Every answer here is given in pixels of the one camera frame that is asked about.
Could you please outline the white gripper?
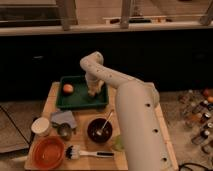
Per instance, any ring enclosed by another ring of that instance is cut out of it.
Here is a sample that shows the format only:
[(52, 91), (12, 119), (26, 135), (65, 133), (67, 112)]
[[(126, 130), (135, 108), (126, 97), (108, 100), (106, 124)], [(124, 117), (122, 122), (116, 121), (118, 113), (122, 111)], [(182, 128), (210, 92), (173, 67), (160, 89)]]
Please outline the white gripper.
[(104, 82), (98, 78), (95, 78), (94, 76), (91, 76), (89, 74), (85, 75), (86, 83), (88, 86), (88, 89), (91, 93), (100, 93), (101, 88), (104, 84)]

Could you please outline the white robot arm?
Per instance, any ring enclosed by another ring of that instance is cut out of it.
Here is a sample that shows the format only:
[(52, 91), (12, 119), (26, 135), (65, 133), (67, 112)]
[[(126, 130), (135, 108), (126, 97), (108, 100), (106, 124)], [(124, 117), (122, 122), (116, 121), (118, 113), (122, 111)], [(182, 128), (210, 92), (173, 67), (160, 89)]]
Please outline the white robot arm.
[(88, 93), (100, 92), (100, 82), (116, 89), (115, 110), (128, 171), (176, 171), (169, 155), (156, 108), (159, 93), (153, 83), (107, 68), (100, 52), (80, 60)]

